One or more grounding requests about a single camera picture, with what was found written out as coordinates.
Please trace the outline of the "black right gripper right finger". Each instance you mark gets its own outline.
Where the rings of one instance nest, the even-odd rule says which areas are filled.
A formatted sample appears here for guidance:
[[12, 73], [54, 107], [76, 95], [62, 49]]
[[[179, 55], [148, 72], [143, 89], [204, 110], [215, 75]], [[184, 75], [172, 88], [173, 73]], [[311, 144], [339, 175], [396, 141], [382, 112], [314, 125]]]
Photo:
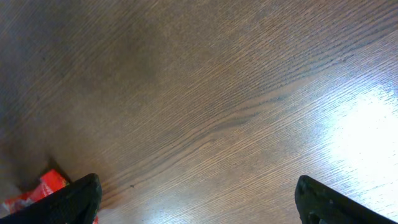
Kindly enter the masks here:
[[397, 224], [307, 175], [298, 179], [295, 204], [303, 224]]

